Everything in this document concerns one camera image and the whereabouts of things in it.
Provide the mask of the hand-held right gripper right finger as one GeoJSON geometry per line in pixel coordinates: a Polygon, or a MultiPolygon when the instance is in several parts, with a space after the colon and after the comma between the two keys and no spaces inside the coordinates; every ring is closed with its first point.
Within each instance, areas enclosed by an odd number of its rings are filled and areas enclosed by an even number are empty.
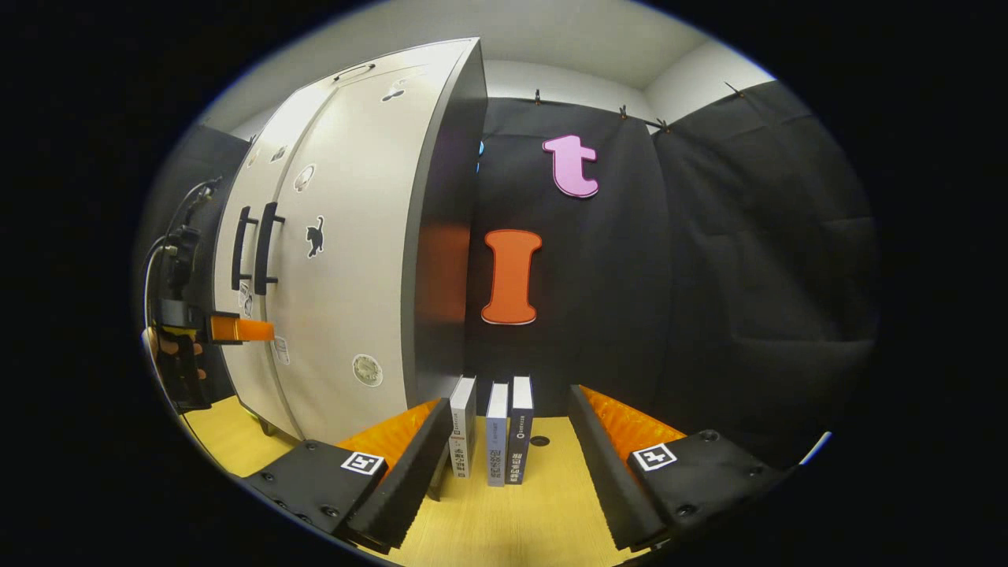
{"type": "Polygon", "coordinates": [[[698,539],[791,475],[712,428],[684,434],[584,385],[569,389],[569,419],[620,550],[698,539]]]}

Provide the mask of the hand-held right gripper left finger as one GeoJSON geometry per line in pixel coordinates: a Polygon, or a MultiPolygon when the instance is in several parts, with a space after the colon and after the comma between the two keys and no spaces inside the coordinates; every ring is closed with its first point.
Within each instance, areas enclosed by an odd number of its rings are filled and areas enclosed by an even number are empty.
{"type": "Polygon", "coordinates": [[[242,481],[319,532],[375,552],[402,545],[453,431],[436,398],[337,444],[306,440],[242,481]]]}

